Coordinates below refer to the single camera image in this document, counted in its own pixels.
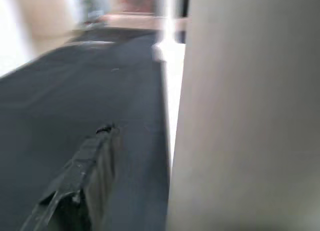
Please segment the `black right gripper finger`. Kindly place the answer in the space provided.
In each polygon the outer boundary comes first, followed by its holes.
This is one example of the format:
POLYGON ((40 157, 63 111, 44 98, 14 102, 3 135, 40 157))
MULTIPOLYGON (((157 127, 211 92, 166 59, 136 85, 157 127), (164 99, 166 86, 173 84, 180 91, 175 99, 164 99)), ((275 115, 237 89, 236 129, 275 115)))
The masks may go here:
POLYGON ((118 175, 122 134, 114 124, 86 138, 27 217, 22 231, 100 231, 118 175))

